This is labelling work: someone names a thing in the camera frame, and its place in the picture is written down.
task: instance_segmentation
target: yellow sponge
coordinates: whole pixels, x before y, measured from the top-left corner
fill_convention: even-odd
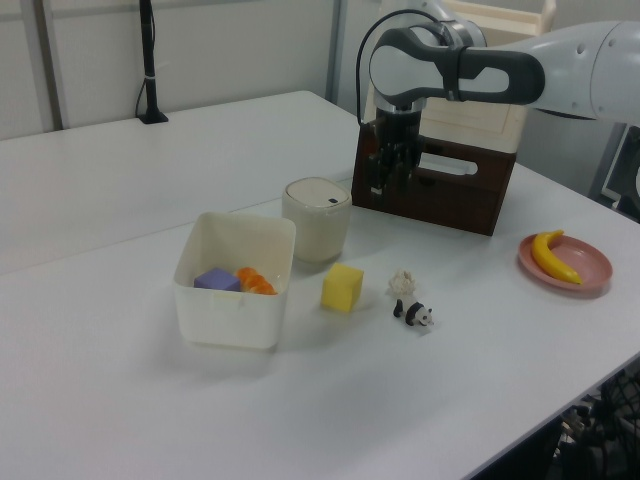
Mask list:
[[[322,306],[350,312],[360,298],[363,276],[362,270],[334,263],[322,283]]]

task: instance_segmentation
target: toy banana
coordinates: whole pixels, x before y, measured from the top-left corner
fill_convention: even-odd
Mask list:
[[[547,275],[565,282],[582,284],[582,279],[569,265],[564,263],[549,249],[549,244],[564,234],[562,230],[555,232],[542,232],[535,236],[531,245],[531,254],[538,266],[547,273]]]

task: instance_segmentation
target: white wall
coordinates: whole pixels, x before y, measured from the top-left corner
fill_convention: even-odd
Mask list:
[[[41,66],[32,63],[30,50],[37,38],[28,38],[25,20],[32,18],[23,15],[20,0],[0,2],[0,140],[52,128],[46,91],[37,89],[34,76]]]
[[[470,3],[539,12],[543,0],[478,0]],[[336,103],[355,113],[355,58],[366,30],[377,19],[380,0],[343,0]],[[600,20],[640,21],[638,0],[558,0],[554,29]],[[518,162],[587,195],[609,141],[609,122],[567,120],[530,112]]]
[[[51,0],[67,126],[133,116],[144,73],[137,3]],[[334,0],[155,0],[153,6],[161,110],[293,90],[325,96]]]

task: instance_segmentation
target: white cup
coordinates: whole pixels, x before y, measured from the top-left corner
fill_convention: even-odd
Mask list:
[[[293,255],[304,262],[323,263],[342,252],[351,215],[351,193],[320,177],[287,185],[282,216],[296,225]]]

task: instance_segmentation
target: orange toy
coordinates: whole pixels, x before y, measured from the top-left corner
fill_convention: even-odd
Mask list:
[[[243,292],[259,293],[262,295],[276,295],[278,293],[255,268],[241,268],[236,272],[236,277],[240,279]]]

